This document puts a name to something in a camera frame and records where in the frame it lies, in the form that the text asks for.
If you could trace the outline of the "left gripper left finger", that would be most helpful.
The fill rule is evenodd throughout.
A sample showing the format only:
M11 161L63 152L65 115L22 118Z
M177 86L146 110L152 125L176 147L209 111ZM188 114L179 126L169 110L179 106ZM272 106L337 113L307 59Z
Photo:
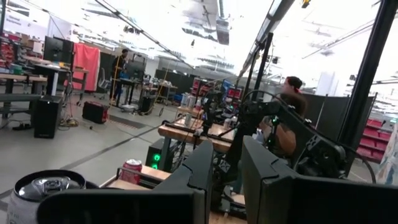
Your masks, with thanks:
M152 190L66 190L37 210L43 224L208 223L213 145L203 141L183 164Z

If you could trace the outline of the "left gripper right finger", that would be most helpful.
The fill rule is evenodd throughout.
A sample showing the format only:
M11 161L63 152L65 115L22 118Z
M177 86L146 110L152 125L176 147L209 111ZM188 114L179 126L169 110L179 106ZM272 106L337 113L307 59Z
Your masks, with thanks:
M296 173L250 136L241 156L247 222L397 224L397 187Z

